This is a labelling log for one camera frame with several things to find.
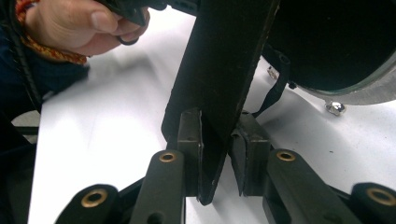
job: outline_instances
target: white table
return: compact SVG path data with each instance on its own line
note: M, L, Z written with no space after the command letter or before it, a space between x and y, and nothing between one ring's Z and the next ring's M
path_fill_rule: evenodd
M143 177L165 148L164 110L194 17L151 10L135 46L90 59L88 80L48 100L38 137L30 224L53 223L72 197L93 184L123 189ZM256 111L274 81L259 63L246 110ZM396 189L396 104L349 106L337 118L324 102L287 89L258 118L275 147L300 153L329 185L345 192L359 182ZM262 198L240 198L227 160L212 204L187 200L187 223L267 223Z

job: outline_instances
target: silver screw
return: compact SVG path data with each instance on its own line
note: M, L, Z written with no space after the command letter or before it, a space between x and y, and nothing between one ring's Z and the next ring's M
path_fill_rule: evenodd
M334 114L335 116L340 116L347 110L343 104L334 101L326 101L325 107L327 111Z
M270 66L267 68L268 75L270 75L271 78L277 80L279 78L279 72L276 71L276 69L273 66Z

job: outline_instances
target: black strap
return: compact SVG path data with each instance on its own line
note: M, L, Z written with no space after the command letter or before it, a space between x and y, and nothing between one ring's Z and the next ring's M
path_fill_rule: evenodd
M290 76L290 60L282 52L273 49L267 44L264 46L262 56L271 66L279 71L279 77L277 78L276 84L265 96L259 111L252 113L254 118L257 118L264 110L268 109L280 99Z

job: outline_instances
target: brass grommet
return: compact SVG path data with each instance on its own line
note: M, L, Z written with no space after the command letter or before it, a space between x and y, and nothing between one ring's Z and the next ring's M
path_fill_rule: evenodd
M378 189L378 188L369 188L367 189L366 193L373 201L377 203L381 203L387 206L396 205L395 196L391 195L386 190Z
M171 162L174 161L175 159L176 159L176 155L171 152L165 152L160 156L160 161L163 162Z
M296 159L293 154L287 151L279 151L278 153L276 153L276 156L282 161L295 161Z
M81 205L86 208L96 207L103 203L107 198L105 189L93 189L87 193L81 200Z

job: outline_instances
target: bracelet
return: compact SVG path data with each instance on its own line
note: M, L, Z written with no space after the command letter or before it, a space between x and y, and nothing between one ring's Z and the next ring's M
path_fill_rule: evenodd
M15 13L21 26L24 25L26 19L26 10L34 3L40 0L17 0L15 6ZM87 57L78 53L65 53L57 49L38 44L32 37L25 32L25 37L21 37L21 42L28 48L39 52L40 54L55 60L68 61L70 63L84 64L87 62Z

